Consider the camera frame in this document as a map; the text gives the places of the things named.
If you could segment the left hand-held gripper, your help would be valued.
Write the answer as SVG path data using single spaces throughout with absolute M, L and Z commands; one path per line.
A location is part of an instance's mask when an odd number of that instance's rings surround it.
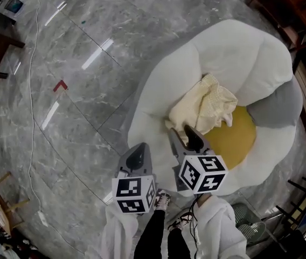
M 113 201 L 124 214 L 148 213 L 156 195 L 155 175 L 152 173 L 151 153 L 148 144 L 137 144 L 119 159 L 118 175 L 112 179 Z

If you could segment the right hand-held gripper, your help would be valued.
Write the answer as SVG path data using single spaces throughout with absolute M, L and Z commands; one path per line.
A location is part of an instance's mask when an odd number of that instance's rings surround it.
M 183 140 L 178 132 L 169 129 L 169 141 L 172 153 L 179 165 L 174 167 L 177 191 L 190 190 L 193 194 L 216 192 L 228 174 L 228 168 L 219 155 L 211 150 L 208 140 L 190 125 L 184 126 L 188 138 L 187 148 L 195 152 L 186 155 Z

